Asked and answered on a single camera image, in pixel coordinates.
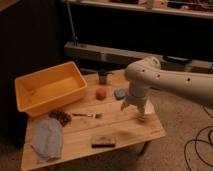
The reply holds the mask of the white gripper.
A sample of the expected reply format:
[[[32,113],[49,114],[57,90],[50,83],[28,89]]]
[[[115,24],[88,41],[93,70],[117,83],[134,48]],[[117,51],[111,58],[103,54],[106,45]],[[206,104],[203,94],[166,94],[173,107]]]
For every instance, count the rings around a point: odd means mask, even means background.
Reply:
[[[123,103],[121,104],[121,110],[124,110],[130,105],[136,106],[141,115],[145,114],[145,106],[148,99],[148,88],[130,89],[126,91],[126,95]]]

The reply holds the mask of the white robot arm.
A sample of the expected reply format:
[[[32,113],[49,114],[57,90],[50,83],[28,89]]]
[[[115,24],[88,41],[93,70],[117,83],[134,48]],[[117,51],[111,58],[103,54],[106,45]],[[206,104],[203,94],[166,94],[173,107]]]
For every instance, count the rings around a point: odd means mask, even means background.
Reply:
[[[213,74],[162,70],[160,61],[148,56],[129,64],[124,76],[129,86],[121,110],[134,105],[144,115],[150,88],[161,89],[213,108]]]

